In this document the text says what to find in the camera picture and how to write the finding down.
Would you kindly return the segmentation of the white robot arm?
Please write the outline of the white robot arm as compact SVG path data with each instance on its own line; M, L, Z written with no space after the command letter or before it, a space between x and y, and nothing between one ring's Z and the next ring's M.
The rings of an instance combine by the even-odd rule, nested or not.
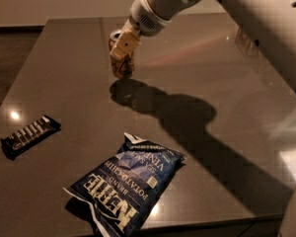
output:
M114 53L134 49L186 87L113 87L186 153L177 225L280 222L295 187L281 153L296 148L296 0L135 0Z

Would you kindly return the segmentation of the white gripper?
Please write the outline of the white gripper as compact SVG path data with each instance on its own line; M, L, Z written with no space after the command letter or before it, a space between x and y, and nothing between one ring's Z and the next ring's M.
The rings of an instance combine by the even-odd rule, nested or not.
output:
M163 0L135 0L130 8L129 19L121 29L110 33L111 57L122 60L140 45L141 36L153 37L163 30L171 19L164 18Z

